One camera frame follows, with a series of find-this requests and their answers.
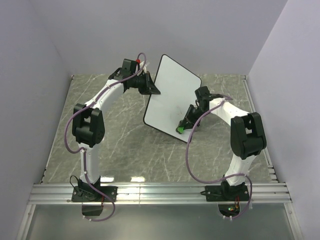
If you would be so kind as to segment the green whiteboard eraser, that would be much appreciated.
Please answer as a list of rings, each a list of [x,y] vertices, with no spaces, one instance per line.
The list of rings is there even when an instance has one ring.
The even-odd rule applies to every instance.
[[[184,127],[183,127],[183,126],[177,127],[176,131],[177,131],[179,134],[182,134],[182,133],[184,132]]]

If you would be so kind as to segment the white whiteboard black frame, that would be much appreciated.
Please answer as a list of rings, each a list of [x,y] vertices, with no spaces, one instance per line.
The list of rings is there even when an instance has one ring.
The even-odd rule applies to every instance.
[[[202,85],[199,76],[170,56],[161,56],[154,84],[160,94],[152,94],[147,102],[143,122],[162,133],[187,142],[191,130],[178,133],[176,128],[190,105],[195,104],[197,90]]]

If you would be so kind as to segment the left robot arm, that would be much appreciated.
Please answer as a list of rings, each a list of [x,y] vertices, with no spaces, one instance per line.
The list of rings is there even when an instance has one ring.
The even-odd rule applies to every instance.
[[[124,59],[122,66],[113,72],[103,88],[84,104],[76,104],[72,115],[72,135],[79,146],[81,174],[78,188],[89,201],[101,196],[98,146],[105,136],[103,113],[130,88],[141,95],[159,95],[161,92],[147,71],[149,63],[139,59]]]

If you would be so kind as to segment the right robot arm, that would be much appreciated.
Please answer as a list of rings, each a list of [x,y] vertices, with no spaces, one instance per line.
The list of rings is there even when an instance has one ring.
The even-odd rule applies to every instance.
[[[249,113],[230,102],[230,98],[222,96],[210,101],[199,100],[197,106],[190,105],[183,120],[178,123],[176,132],[183,134],[191,130],[186,142],[185,163],[190,176],[199,183],[213,184],[226,181],[220,189],[222,197],[232,200],[238,195],[238,187],[248,178],[249,168],[253,160],[267,146],[266,135],[261,115],[257,112]],[[205,181],[197,178],[189,166],[189,147],[196,127],[208,114],[214,114],[230,126],[230,146],[233,156],[227,172],[223,178]]]

